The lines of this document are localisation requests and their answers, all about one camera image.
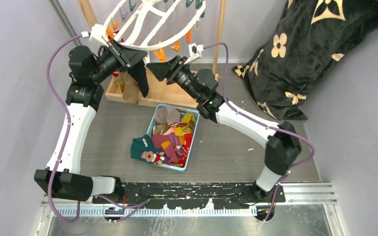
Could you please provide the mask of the white clothes peg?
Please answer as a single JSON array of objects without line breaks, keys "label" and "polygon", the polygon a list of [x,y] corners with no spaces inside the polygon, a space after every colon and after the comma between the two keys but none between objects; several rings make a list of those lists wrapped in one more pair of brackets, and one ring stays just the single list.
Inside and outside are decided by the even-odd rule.
[{"label": "white clothes peg", "polygon": [[148,63],[151,62],[150,61],[150,54],[149,53],[147,53],[147,55],[144,57],[144,62],[145,62],[145,64],[148,64]]}]

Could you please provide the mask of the black sock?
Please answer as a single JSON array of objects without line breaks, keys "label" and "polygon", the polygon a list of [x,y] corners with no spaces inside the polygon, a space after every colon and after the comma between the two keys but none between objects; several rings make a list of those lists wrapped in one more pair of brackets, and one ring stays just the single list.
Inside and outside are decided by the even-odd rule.
[{"label": "black sock", "polygon": [[140,60],[128,70],[128,73],[137,82],[143,97],[147,97],[149,93],[149,84],[144,61]]}]

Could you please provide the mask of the tan brown sock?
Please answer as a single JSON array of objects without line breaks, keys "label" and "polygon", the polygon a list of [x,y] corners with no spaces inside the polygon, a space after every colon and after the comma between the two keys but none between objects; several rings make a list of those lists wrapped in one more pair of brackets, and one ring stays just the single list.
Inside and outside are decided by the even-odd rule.
[{"label": "tan brown sock", "polygon": [[123,93],[125,89],[124,73],[119,72],[114,74],[114,79],[116,87]]},{"label": "tan brown sock", "polygon": [[125,72],[122,76],[124,83],[123,99],[126,103],[137,104],[139,99],[140,88],[138,83]]}]

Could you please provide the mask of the white plastic sock hanger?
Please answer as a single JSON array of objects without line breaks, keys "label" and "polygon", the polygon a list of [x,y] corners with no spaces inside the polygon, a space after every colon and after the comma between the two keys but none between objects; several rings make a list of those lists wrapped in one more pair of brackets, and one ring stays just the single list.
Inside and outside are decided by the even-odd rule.
[{"label": "white plastic sock hanger", "polygon": [[[206,1],[198,0],[196,3],[199,4],[200,6],[197,8],[196,13],[192,17],[192,19],[179,32],[172,35],[171,38],[165,39],[159,42],[158,44],[149,45],[149,42],[157,34],[160,28],[165,24],[165,22],[168,20],[170,15],[174,12],[176,6],[180,3],[180,1],[179,0],[174,1],[172,5],[166,11],[161,11],[155,7],[155,5],[158,3],[157,0],[143,0],[141,1],[139,5],[130,4],[129,6],[130,6],[130,11],[132,12],[132,15],[129,17],[128,20],[125,21],[125,23],[122,25],[119,31],[117,33],[114,33],[113,36],[111,36],[108,33],[108,26],[113,20],[114,16],[117,14],[117,12],[120,12],[121,7],[123,6],[125,2],[126,0],[120,1],[116,5],[116,7],[112,10],[112,12],[109,14],[104,24],[102,24],[107,27],[108,39],[109,41],[114,40],[118,42],[119,44],[129,46],[132,49],[138,49],[138,50],[143,50],[147,52],[169,46],[175,43],[176,41],[178,41],[180,38],[186,36],[186,34],[191,31],[191,29],[195,26],[195,24],[198,21],[200,21],[201,15],[204,13],[206,9]],[[140,33],[142,32],[144,21],[147,17],[147,14],[150,12],[159,16],[159,20],[157,24],[153,27],[153,29],[145,37],[145,39],[142,41],[142,43],[139,45],[136,45],[134,43],[139,37]]]}]

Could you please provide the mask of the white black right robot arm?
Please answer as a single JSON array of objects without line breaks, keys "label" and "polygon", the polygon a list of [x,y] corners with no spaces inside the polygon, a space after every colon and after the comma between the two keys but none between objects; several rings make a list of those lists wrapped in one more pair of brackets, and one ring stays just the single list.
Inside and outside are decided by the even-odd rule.
[{"label": "white black right robot arm", "polygon": [[205,119],[231,127],[255,140],[265,149],[264,168],[254,181],[252,194],[265,202],[276,192],[276,185],[302,151],[294,126],[259,118],[237,107],[217,92],[218,81],[210,69],[192,72],[186,57],[168,62],[151,62],[146,67],[158,81],[177,84],[197,103]]}]

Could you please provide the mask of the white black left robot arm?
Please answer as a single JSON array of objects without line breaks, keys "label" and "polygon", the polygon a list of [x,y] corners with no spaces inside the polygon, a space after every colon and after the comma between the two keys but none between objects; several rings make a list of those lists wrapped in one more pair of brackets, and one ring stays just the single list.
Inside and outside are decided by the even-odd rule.
[{"label": "white black left robot arm", "polygon": [[60,100],[65,111],[61,134],[46,168],[37,169],[34,174],[35,182],[49,197],[84,202],[102,195],[112,203],[122,200],[125,191],[121,179],[81,175],[81,156],[104,93],[101,82],[115,72],[137,69],[144,64],[146,55],[145,51],[117,42],[101,46],[98,54],[83,45],[70,50],[68,66],[72,81],[66,99]]}]

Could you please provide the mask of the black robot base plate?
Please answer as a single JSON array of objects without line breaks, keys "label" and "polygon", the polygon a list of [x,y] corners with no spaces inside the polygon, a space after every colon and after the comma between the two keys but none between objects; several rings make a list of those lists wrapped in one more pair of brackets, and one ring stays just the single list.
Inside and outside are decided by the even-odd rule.
[{"label": "black robot base plate", "polygon": [[145,202],[145,209],[205,209],[207,203],[214,210],[246,209],[263,203],[275,208],[285,202],[284,190],[274,186],[270,192],[261,191],[255,184],[245,182],[126,182],[119,194],[105,194],[103,198],[93,197],[94,204],[135,206]]}]

